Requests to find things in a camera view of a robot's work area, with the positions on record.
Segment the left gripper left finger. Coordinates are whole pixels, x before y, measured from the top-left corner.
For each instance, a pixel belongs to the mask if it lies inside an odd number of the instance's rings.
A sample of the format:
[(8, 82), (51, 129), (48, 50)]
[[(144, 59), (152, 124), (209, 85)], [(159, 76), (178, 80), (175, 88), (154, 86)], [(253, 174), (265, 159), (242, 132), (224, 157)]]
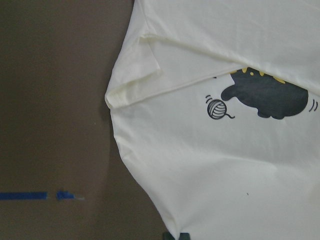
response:
[(162, 234), (162, 240), (173, 240), (173, 236), (169, 232), (164, 232)]

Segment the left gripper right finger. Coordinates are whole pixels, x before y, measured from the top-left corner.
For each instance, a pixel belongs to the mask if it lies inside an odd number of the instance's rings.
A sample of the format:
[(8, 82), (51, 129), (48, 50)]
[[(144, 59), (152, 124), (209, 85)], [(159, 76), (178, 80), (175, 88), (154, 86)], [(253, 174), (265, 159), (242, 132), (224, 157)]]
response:
[(179, 235), (179, 240), (190, 240), (190, 234), (187, 232), (181, 232)]

